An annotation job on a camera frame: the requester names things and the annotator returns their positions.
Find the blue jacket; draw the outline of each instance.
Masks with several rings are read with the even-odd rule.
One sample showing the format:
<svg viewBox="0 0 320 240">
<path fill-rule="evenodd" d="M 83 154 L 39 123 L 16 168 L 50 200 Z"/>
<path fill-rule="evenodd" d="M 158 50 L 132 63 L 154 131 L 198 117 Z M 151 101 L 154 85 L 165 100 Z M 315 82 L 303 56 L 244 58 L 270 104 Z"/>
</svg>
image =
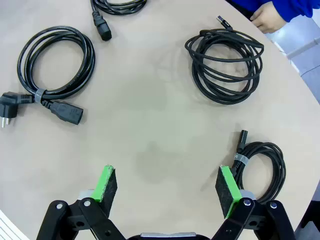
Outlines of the blue jacket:
<svg viewBox="0 0 320 240">
<path fill-rule="evenodd" d="M 245 9 L 255 12 L 262 4 L 270 0 L 232 0 Z M 313 9 L 320 8 L 320 0 L 273 0 L 273 5 L 280 16 L 290 22 L 296 16 L 312 17 Z"/>
</svg>

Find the gray cable tie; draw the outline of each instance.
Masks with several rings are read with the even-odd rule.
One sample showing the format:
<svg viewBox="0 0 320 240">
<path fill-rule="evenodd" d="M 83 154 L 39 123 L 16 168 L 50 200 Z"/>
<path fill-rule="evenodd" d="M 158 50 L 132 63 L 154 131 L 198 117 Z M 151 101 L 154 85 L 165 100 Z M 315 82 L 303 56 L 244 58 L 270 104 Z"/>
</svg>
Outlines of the gray cable tie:
<svg viewBox="0 0 320 240">
<path fill-rule="evenodd" d="M 249 158 L 247 158 L 247 157 L 244 156 L 244 155 L 241 155 L 240 153 L 236 153 L 236 154 L 234 155 L 234 160 L 240 161 L 240 162 L 242 162 L 244 165 L 247 165 L 248 162 L 249 162 Z"/>
<path fill-rule="evenodd" d="M 39 88 L 34 95 L 34 101 L 38 104 L 41 104 L 41 99 L 43 94 L 47 91 L 47 89 Z"/>
</svg>

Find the green gripper pad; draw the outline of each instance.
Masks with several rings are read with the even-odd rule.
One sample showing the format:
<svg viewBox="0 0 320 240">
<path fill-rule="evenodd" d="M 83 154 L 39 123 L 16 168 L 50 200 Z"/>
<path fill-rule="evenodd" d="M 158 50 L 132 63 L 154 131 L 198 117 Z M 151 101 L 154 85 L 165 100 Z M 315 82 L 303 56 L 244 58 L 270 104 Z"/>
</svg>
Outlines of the green gripper pad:
<svg viewBox="0 0 320 240">
<path fill-rule="evenodd" d="M 224 218 L 228 218 L 234 204 L 242 198 L 237 183 L 228 166 L 220 166 L 215 182 L 215 189 L 219 197 Z"/>
<path fill-rule="evenodd" d="M 99 181 L 90 196 L 97 203 L 100 203 L 100 207 L 107 217 L 109 217 L 117 188 L 116 170 L 113 166 L 107 165 L 104 167 Z"/>
</svg>

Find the table surface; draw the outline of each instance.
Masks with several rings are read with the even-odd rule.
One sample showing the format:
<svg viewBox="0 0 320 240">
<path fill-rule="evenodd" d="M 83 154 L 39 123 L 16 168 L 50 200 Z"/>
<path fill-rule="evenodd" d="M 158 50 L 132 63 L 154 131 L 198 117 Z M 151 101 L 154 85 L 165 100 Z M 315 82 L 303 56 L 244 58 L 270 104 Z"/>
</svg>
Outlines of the table surface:
<svg viewBox="0 0 320 240">
<path fill-rule="evenodd" d="M 109 42 L 100 39 L 91 13 L 89 0 L 12 0 L 0 8 L 1 92 L 25 92 L 17 59 L 40 30 L 72 26 L 96 51 L 89 84 L 66 100 L 84 108 L 78 126 L 29 104 L 1 131 L 0 209 L 17 227 L 35 239 L 51 201 L 72 204 L 111 164 L 118 191 L 110 218 L 125 237 L 190 231 L 211 237 L 223 223 L 217 170 L 232 164 L 245 129 L 248 143 L 270 141 L 282 149 L 287 177 L 277 199 L 295 229 L 319 181 L 320 107 L 278 49 L 223 0 L 149 0 L 138 14 L 103 14 L 113 33 Z M 231 106 L 200 93 L 184 48 L 200 30 L 221 28 L 218 15 L 265 45 L 257 90 Z M 234 54 L 223 46 L 212 51 Z M 56 43 L 36 63 L 36 82 L 48 89 L 64 85 L 82 57 L 76 44 Z M 215 67 L 242 74 L 244 66 L 232 64 Z M 271 177 L 271 161 L 255 156 L 244 186 L 259 196 Z M 255 236 L 245 230 L 240 239 Z"/>
</svg>

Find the black cable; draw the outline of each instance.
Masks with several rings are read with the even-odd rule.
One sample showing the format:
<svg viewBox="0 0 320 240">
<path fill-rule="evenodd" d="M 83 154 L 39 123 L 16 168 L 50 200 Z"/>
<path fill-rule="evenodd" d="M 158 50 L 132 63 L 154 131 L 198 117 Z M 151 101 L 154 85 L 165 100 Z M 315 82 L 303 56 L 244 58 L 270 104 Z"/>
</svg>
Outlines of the black cable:
<svg viewBox="0 0 320 240">
<path fill-rule="evenodd" d="M 245 146 L 248 132 L 241 131 L 239 143 L 237 146 L 237 154 L 246 156 L 248 159 L 254 155 L 263 154 L 269 157 L 272 161 L 273 174 L 270 186 L 267 191 L 257 201 L 261 204 L 265 204 L 271 200 L 274 200 L 283 187 L 286 179 L 286 165 L 284 161 L 284 155 L 281 149 L 271 142 L 252 142 Z M 235 160 L 231 168 L 234 180 L 236 181 L 239 189 L 244 189 L 243 185 L 243 172 L 245 164 L 242 161 Z"/>
<path fill-rule="evenodd" d="M 264 52 L 264 45 L 243 32 L 233 30 L 221 16 L 217 19 L 225 29 L 201 30 L 200 34 L 190 38 L 184 47 L 189 51 L 193 60 L 192 76 L 199 90 L 216 103 L 238 104 L 247 99 L 258 87 L 263 67 L 261 55 Z M 198 46 L 196 50 L 193 50 L 196 43 Z M 242 58 L 227 59 L 206 55 L 207 50 L 216 44 L 236 50 Z M 204 59 L 222 63 L 244 62 L 248 74 L 240 77 L 222 73 L 204 64 Z M 235 91 L 218 85 L 214 82 L 215 80 L 225 83 L 246 81 L 246 85 L 241 91 Z"/>
<path fill-rule="evenodd" d="M 139 12 L 147 0 L 132 0 L 124 3 L 109 3 L 107 0 L 90 0 L 94 25 L 104 41 L 112 38 L 107 22 L 100 15 L 98 9 L 111 15 L 129 15 Z"/>
<path fill-rule="evenodd" d="M 72 41 L 78 44 L 83 51 L 83 60 L 79 70 L 67 84 L 58 89 L 45 90 L 43 94 L 40 95 L 39 101 L 60 119 L 73 124 L 79 124 L 83 115 L 83 109 L 67 103 L 52 101 L 64 99 L 77 93 L 88 83 L 95 68 L 95 50 L 90 39 L 70 26 L 49 27 L 38 32 L 26 43 L 17 61 L 17 75 L 22 86 L 31 95 L 15 94 L 12 92 L 4 93 L 0 98 L 0 117 L 5 119 L 15 118 L 19 104 L 35 102 L 35 96 L 39 90 L 33 77 L 35 62 L 47 47 L 59 41 Z M 22 61 L 25 53 L 27 53 L 27 55 L 22 70 Z"/>
</svg>

